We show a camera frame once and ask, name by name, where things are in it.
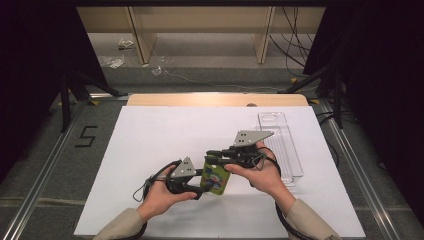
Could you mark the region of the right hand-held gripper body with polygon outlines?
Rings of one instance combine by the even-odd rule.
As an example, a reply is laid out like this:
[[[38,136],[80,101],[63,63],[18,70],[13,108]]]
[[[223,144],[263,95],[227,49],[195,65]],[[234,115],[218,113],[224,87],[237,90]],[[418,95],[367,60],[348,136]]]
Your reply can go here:
[[[273,134],[273,131],[239,130],[233,145],[229,148],[230,162],[244,168],[256,167],[263,158],[256,144]]]

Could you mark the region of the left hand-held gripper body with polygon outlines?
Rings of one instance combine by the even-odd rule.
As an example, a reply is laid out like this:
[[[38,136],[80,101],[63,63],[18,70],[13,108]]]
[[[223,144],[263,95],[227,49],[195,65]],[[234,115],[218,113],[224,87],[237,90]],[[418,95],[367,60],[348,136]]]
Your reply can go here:
[[[181,194],[185,192],[193,192],[192,185],[189,181],[196,175],[194,167],[189,157],[175,162],[175,169],[172,170],[166,177],[166,187],[173,194]]]

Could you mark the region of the green cartoon print phone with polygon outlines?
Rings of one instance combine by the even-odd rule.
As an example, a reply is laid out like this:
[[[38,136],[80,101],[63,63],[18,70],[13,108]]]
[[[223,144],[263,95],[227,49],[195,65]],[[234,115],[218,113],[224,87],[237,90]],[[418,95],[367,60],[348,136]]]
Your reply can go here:
[[[220,165],[209,165],[204,163],[200,186],[212,185],[209,191],[216,195],[222,195],[226,189],[231,173]]]

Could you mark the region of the clear plastic tray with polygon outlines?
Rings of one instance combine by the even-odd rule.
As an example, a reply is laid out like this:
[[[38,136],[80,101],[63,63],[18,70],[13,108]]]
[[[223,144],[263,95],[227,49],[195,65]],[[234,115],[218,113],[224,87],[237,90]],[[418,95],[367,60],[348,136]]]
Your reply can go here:
[[[303,169],[285,114],[283,112],[259,113],[258,128],[261,131],[273,133],[272,136],[264,140],[264,143],[273,151],[285,185],[294,187],[297,180],[303,176]]]

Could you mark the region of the person's right hand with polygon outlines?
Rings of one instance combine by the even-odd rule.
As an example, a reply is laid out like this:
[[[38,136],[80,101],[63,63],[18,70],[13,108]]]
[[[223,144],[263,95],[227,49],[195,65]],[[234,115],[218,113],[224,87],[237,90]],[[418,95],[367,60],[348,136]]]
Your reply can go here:
[[[256,146],[260,152],[269,157],[269,160],[262,159],[260,161],[261,170],[247,169],[235,164],[227,164],[224,168],[233,174],[246,178],[258,191],[270,195],[282,213],[287,215],[296,198],[282,182],[279,171],[273,164],[275,161],[273,152],[263,142],[257,142]]]

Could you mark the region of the person's left hand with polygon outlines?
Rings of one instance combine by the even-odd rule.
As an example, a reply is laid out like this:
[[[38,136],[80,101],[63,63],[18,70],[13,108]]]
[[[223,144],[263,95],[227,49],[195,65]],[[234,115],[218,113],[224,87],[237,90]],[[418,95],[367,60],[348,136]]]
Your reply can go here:
[[[164,181],[155,181],[136,211],[144,222],[148,222],[151,218],[164,214],[174,204],[192,200],[196,196],[194,192],[173,194]]]

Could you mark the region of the white board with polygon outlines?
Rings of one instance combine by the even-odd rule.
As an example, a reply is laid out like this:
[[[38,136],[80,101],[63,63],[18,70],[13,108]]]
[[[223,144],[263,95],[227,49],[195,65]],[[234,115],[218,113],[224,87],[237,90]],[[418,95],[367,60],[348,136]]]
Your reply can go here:
[[[232,145],[240,130],[254,129],[261,107],[122,108],[98,174],[75,229],[94,236],[124,209],[136,206],[138,188],[166,164],[190,157],[202,167],[206,151]],[[311,107],[282,107],[302,166],[292,187],[341,237],[364,230]],[[272,198],[232,176],[223,195],[207,193],[149,220],[148,239],[283,239]]]

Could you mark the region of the light wooden table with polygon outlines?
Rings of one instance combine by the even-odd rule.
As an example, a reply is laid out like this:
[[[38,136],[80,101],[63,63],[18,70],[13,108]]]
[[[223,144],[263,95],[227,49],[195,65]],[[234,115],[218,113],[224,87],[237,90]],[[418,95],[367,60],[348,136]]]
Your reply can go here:
[[[155,93],[133,94],[128,106],[307,106],[300,94]]]

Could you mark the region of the black metal stand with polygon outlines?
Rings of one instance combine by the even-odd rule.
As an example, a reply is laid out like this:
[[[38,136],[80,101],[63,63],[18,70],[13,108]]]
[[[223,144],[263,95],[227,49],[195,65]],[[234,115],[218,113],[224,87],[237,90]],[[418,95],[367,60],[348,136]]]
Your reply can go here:
[[[326,65],[312,75],[306,77],[304,80],[300,81],[298,84],[283,91],[284,94],[293,94],[313,81],[320,79],[321,82],[318,85],[316,94],[318,97],[326,97],[330,92],[333,92],[333,118],[340,129],[343,128],[341,120],[342,74],[340,70],[340,63],[344,53],[344,41],[345,35],[342,34],[337,38],[335,50]]]
[[[114,97],[127,96],[127,93],[119,92],[111,88],[106,82],[95,80],[79,71],[65,73],[61,78],[60,96],[62,103],[62,132],[65,132],[71,124],[71,109],[69,92],[71,92],[78,101],[88,102],[90,94],[86,85],[94,85],[103,92],[109,93]]]

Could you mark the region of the light wooden bench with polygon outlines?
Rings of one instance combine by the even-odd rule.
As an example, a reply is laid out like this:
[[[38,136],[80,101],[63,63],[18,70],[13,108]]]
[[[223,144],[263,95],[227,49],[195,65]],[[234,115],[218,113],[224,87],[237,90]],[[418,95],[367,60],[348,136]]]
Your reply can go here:
[[[246,33],[263,64],[272,33],[315,34],[323,7],[79,7],[89,33],[130,33],[141,63],[149,62],[159,33]]]

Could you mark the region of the black curtain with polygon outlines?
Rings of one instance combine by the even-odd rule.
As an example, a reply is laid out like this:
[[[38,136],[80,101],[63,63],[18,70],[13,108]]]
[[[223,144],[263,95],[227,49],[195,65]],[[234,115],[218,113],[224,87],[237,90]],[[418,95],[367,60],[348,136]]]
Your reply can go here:
[[[380,160],[424,227],[424,0],[319,0],[305,72],[330,62]]]
[[[106,82],[74,0],[0,0],[0,181],[70,83]]]

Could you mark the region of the aluminium floor rail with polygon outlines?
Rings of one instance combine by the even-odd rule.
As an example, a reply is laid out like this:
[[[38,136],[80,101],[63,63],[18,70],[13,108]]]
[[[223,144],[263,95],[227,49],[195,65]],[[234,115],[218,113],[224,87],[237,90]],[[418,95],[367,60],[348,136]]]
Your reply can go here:
[[[362,195],[379,226],[379,229],[385,240],[400,240],[400,235],[394,226],[389,212],[384,207],[382,201],[378,197],[375,188],[369,180],[364,168],[362,167],[352,145],[350,144],[344,130],[335,120],[331,120],[329,125],[333,134],[346,158],[346,161],[354,175]]]
[[[85,106],[85,102],[78,102],[75,104],[70,122],[58,135],[54,147],[46,158],[43,167],[38,172],[37,178],[31,185],[29,192],[25,195],[23,200],[18,203],[18,210],[12,218],[6,233],[1,237],[1,240],[19,240],[72,135],[74,125]]]

